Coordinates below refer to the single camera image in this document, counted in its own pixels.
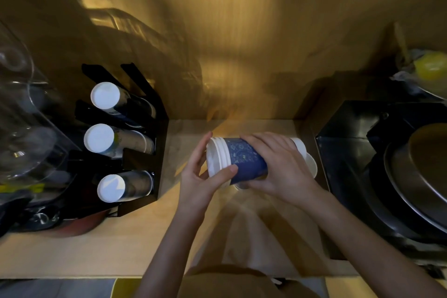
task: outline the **black metal stand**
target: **black metal stand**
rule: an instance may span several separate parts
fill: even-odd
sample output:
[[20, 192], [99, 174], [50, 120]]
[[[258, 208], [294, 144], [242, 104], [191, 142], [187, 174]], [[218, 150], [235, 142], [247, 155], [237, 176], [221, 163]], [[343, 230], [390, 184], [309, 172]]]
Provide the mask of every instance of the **black metal stand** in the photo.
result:
[[[89, 205], [89, 208], [86, 208], [87, 210], [83, 216], [86, 213], [91, 214], [92, 211], [99, 212], [117, 206], [117, 216], [120, 217], [148, 205], [158, 198], [169, 118], [161, 98], [146, 81], [135, 64], [121, 64], [121, 68], [145, 93], [145, 96], [142, 98], [146, 99], [155, 107], [156, 119], [152, 118], [151, 114], [145, 108], [133, 102], [131, 99], [128, 101], [129, 112], [126, 115], [140, 124], [142, 128], [130, 128], [124, 122], [115, 119], [113, 116], [82, 100], [76, 102], [75, 117], [77, 120], [89, 125], [104, 123], [121, 129], [132, 129], [141, 132], [154, 141], [155, 153], [150, 155], [131, 149], [124, 149], [122, 159], [111, 159], [87, 150], [82, 152], [72, 151], [71, 168], [83, 168], [84, 174], [90, 174], [92, 176], [92, 186], [97, 185], [99, 180], [107, 174], [130, 170], [148, 171], [154, 177], [154, 189], [148, 196], [143, 198], [110, 204], [101, 202], [95, 192], [95, 194], [91, 194], [96, 196], [94, 203]], [[108, 81], [126, 90], [126, 87], [101, 65], [83, 64], [82, 72], [96, 83]]]

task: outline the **blue paper cup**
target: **blue paper cup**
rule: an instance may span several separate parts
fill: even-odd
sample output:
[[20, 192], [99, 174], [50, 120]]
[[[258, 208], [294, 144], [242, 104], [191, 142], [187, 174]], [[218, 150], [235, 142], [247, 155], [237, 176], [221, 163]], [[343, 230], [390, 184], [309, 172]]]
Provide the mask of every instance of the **blue paper cup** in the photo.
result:
[[[306, 147], [303, 142], [299, 138], [291, 139], [306, 159]], [[265, 160], [245, 140], [240, 138], [211, 138], [207, 145], [207, 165], [210, 177], [231, 164], [237, 165], [239, 169], [233, 179], [223, 184], [222, 187], [253, 180], [267, 174]]]

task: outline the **right hand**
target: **right hand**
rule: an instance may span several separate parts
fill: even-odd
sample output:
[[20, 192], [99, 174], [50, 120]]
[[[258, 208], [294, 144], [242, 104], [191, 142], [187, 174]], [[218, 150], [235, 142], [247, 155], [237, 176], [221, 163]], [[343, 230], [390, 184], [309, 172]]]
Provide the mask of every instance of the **right hand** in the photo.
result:
[[240, 137], [264, 158], [269, 170], [265, 179], [245, 182], [250, 188], [302, 209], [322, 193], [323, 189], [313, 179], [303, 156], [290, 138], [270, 132]]

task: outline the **left hand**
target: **left hand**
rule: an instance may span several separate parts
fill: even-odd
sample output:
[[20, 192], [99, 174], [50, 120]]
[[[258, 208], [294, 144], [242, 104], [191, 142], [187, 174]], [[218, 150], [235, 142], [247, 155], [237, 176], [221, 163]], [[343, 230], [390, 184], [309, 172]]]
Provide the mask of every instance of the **left hand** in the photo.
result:
[[230, 165], [211, 178], [209, 178], [208, 170], [199, 175], [200, 169], [207, 159], [207, 143], [212, 135], [212, 132], [204, 135], [182, 170], [176, 214], [183, 218], [198, 219], [202, 222], [214, 192], [237, 173], [237, 165]]

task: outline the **kitchen counter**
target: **kitchen counter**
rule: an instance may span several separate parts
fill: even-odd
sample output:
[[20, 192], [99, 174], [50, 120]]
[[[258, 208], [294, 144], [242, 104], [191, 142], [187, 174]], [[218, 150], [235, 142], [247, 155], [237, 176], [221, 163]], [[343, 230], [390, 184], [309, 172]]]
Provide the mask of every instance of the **kitchen counter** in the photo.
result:
[[[140, 277], [176, 210], [180, 172], [202, 135], [272, 131], [296, 137], [292, 120], [171, 120], [158, 201], [108, 218], [77, 237], [8, 234], [0, 278]], [[355, 275], [324, 255], [317, 225], [301, 210], [252, 190], [218, 190], [194, 240], [187, 269], [235, 264], [276, 277]]]

